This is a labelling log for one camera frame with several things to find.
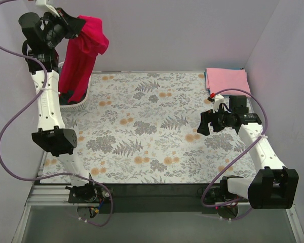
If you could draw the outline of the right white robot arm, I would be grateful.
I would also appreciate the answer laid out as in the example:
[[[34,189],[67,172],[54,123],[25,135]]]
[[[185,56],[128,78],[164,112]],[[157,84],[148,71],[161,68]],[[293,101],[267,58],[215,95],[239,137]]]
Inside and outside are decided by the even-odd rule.
[[[272,149],[260,117],[249,112],[246,96],[230,96],[229,105],[224,97],[211,94],[208,98],[212,109],[201,113],[199,134],[210,135],[232,128],[246,145],[246,150],[238,156],[250,154],[256,169],[253,179],[241,176],[224,176],[218,187],[209,184],[201,196],[207,207],[221,199],[222,205],[237,203],[241,199],[249,201],[253,209],[289,209],[293,205],[299,175],[295,169],[287,168]]]

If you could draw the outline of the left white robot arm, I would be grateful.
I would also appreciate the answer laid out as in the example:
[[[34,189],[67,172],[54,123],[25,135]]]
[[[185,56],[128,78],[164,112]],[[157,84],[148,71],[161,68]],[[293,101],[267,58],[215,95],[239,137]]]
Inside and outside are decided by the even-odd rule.
[[[90,173],[75,153],[78,145],[76,133],[67,129],[63,122],[59,94],[58,54],[55,47],[64,39],[73,39],[80,34],[85,20],[68,15],[62,8],[50,7],[42,17],[37,13],[23,14],[19,20],[26,40],[22,53],[39,95],[38,131],[32,134],[32,140],[45,152],[52,154],[71,174],[73,196],[88,203],[98,198],[94,183],[89,182]]]

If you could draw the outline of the red t shirt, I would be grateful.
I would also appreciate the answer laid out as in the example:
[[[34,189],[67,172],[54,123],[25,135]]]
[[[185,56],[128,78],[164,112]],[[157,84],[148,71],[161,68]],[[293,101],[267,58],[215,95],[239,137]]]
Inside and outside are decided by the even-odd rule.
[[[60,94],[67,93],[68,90],[74,91],[71,98],[74,101],[81,100],[97,56],[104,54],[109,46],[101,19],[87,16],[78,18],[86,20],[86,24],[77,38],[68,41],[58,82]]]

